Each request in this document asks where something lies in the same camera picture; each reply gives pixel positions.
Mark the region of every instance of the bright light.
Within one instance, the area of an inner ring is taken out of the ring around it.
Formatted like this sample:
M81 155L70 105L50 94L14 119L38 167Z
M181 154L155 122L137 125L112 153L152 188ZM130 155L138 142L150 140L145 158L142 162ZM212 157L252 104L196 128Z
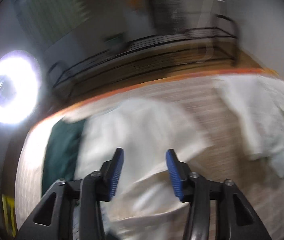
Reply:
M0 76L10 78L16 91L8 105L0 106L0 122L18 123L31 114L36 105L36 75L28 61L21 57L9 57L0 61Z

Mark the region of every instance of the metal bolt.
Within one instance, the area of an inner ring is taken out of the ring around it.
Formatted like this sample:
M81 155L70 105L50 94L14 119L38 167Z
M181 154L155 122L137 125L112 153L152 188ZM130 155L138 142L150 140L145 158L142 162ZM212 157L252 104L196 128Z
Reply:
M102 176L102 172L101 171L94 171L94 172L91 173L91 176L100 177L100 176Z
M234 182L231 180L231 179L226 179L224 181L224 184L227 185L227 186L233 186L234 185Z
M197 172L190 172L189 173L189 177L193 178L193 179L196 179L198 178L200 175L197 173Z
M66 181L65 181L65 179L58 179L57 183L58 183L59 186L62 186L66 183Z

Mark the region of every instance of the blue gripper pad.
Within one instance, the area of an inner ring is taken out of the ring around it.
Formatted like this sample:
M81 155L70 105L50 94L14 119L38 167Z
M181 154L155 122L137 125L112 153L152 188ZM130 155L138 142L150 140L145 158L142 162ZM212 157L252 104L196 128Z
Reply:
M175 155L175 152L173 150L168 150L166 152L166 165L167 165L167 169L168 172L170 173L170 179L171 179L171 183L172 183L172 187L174 190L174 194L176 197L178 197L180 199L180 201L183 200L184 194L183 194L183 185L182 185L182 179L181 176L178 172L178 168L177 168L177 163L178 159Z
M112 199L115 196L116 188L118 186L119 178L121 175L123 163L124 163L124 151L121 148L117 149L118 157L117 157L117 163L115 164L114 173L110 180L110 191L109 191L109 197Z

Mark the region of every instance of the dark green cloth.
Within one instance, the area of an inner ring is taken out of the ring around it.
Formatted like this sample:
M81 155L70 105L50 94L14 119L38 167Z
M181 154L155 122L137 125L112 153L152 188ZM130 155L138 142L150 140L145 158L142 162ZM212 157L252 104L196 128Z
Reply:
M85 121L67 123L60 120L53 126L43 165L42 195L57 179L74 180Z

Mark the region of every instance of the white cloth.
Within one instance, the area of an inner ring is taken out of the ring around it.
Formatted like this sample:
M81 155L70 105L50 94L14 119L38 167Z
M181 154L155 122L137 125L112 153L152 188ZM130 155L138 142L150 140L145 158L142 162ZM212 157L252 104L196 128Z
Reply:
M248 158L268 156L269 165L284 177L284 81L236 74L216 77L214 86L239 118Z
M82 135L75 179L99 169L116 147L124 149L117 192L106 205L111 228L121 239L168 239L187 211L174 196L165 152L173 148L199 171L194 157L210 145L202 128L174 103L129 99L90 117Z

